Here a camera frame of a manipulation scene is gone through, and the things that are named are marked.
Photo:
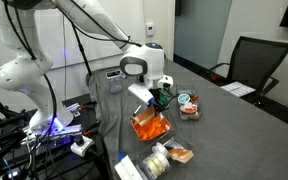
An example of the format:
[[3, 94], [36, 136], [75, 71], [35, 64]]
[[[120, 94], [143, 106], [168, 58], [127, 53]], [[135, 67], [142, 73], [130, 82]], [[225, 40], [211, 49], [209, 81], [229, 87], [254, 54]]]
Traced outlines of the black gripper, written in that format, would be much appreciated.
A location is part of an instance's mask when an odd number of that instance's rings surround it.
[[167, 104], [162, 104], [159, 100], [160, 97], [160, 89], [151, 89], [150, 92], [154, 97], [154, 102], [153, 102], [153, 107], [157, 112], [162, 112], [164, 111], [167, 107], [168, 107], [168, 103]]

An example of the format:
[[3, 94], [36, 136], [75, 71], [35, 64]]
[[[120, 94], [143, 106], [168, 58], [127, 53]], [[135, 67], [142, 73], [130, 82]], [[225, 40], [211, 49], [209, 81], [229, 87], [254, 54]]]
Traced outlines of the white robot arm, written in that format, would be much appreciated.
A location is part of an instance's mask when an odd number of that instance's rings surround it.
[[73, 29], [90, 38], [100, 34], [104, 41], [114, 42], [123, 52], [121, 72], [141, 77], [144, 82], [141, 90], [163, 85], [162, 47], [133, 42], [97, 0], [0, 0], [0, 38], [16, 52], [15, 59], [0, 66], [0, 87], [21, 92], [35, 103], [37, 112], [28, 125], [31, 132], [46, 134], [51, 129], [61, 130], [73, 120], [73, 115], [58, 105], [54, 89], [41, 83], [53, 61], [40, 45], [35, 13], [51, 8], [59, 10]]

